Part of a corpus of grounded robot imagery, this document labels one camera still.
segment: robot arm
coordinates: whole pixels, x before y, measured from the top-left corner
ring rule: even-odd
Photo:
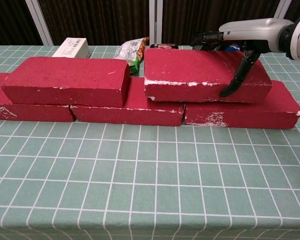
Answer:
[[[221,97],[241,86],[260,54],[286,53],[290,59],[300,61],[300,19],[295,23],[278,18],[228,22],[219,31],[199,34],[190,45],[194,50],[222,51],[233,44],[239,46],[243,58],[231,83],[221,91]]]

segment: dark curtain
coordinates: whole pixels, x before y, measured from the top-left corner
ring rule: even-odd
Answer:
[[[148,0],[39,0],[55,45],[87,38],[89,45],[121,45],[149,36]]]
[[[272,18],[280,0],[164,0],[162,42],[189,45],[227,22]]]
[[[0,0],[0,45],[42,45],[24,0]]]
[[[300,0],[292,0],[290,7],[285,14],[285,19],[295,21],[300,17]]]

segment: grid pattern tablecloth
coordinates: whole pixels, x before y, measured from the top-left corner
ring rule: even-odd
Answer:
[[[0,46],[0,72],[57,48]],[[260,59],[300,104],[300,62]],[[300,119],[292,130],[0,121],[0,239],[300,240]]]

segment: brick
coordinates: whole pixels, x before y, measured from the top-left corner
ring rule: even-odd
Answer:
[[[184,105],[148,99],[144,93],[144,78],[132,77],[124,107],[72,105],[71,110],[82,122],[180,126]]]
[[[0,73],[0,120],[73,122],[75,120],[68,105],[13,104],[1,88],[10,73]]]
[[[15,104],[122,107],[129,80],[125,60],[40,56],[25,60],[2,89]]]
[[[300,106],[281,81],[263,103],[187,103],[185,124],[229,128],[291,129],[300,117]]]
[[[154,101],[260,103],[272,84],[259,60],[236,92],[219,96],[233,79],[242,57],[240,51],[146,49],[145,95]]]

